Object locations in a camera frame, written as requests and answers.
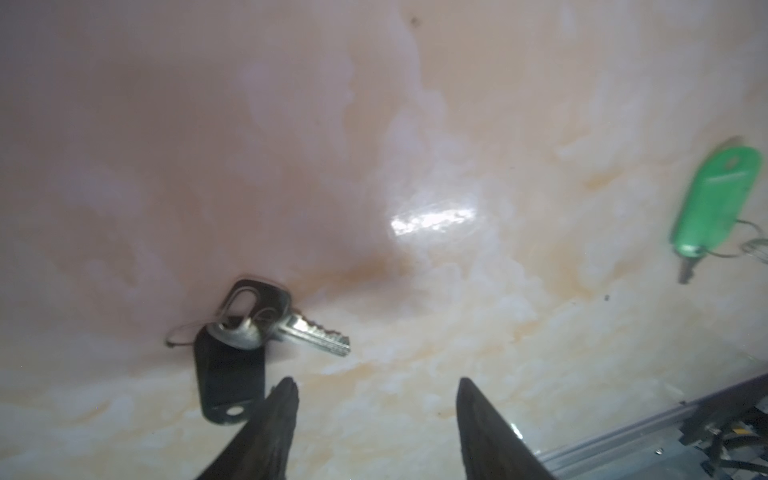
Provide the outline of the black headed key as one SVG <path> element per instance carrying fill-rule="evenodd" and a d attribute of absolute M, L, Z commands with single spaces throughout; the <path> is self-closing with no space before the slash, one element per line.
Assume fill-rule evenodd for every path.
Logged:
<path fill-rule="evenodd" d="M 307 319 L 287 289 L 255 278 L 235 281 L 210 320 L 178 325 L 164 338 L 168 348 L 192 348 L 202 416 L 215 425 L 247 421 L 266 397 L 271 341 L 351 353 L 348 336 Z"/>

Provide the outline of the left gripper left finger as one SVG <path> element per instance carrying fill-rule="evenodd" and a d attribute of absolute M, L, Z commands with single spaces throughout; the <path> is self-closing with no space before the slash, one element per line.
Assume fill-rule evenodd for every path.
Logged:
<path fill-rule="evenodd" d="M 285 377 L 198 479 L 286 479 L 298 408 L 298 385 Z"/>

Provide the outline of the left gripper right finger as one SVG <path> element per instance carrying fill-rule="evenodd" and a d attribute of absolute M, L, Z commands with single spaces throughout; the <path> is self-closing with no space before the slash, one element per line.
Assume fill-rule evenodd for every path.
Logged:
<path fill-rule="evenodd" d="M 456 414 L 467 479 L 555 480 L 468 377 L 459 381 Z"/>

